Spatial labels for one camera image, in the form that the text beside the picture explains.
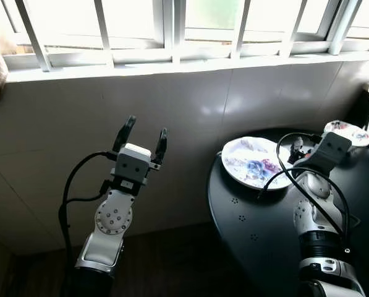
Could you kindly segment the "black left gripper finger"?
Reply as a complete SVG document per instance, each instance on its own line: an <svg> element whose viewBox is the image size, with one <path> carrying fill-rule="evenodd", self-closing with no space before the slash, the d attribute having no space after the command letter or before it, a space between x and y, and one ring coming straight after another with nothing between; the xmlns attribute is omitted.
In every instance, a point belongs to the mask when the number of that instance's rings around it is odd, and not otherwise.
<svg viewBox="0 0 369 297"><path fill-rule="evenodd" d="M152 162L156 166L161 166L164 161L164 156L166 155L168 149L168 129L163 127L161 133L159 133L159 139L156 144L156 149L154 150L154 156Z"/></svg>
<svg viewBox="0 0 369 297"><path fill-rule="evenodd" d="M119 132L117 133L116 139L114 139L112 150L114 152L119 152L121 150L121 147L125 144L127 144L127 141L129 139L130 133L134 127L134 124L137 120L137 117L134 115L130 115L127 118L127 121L123 126L119 129Z"/></svg>

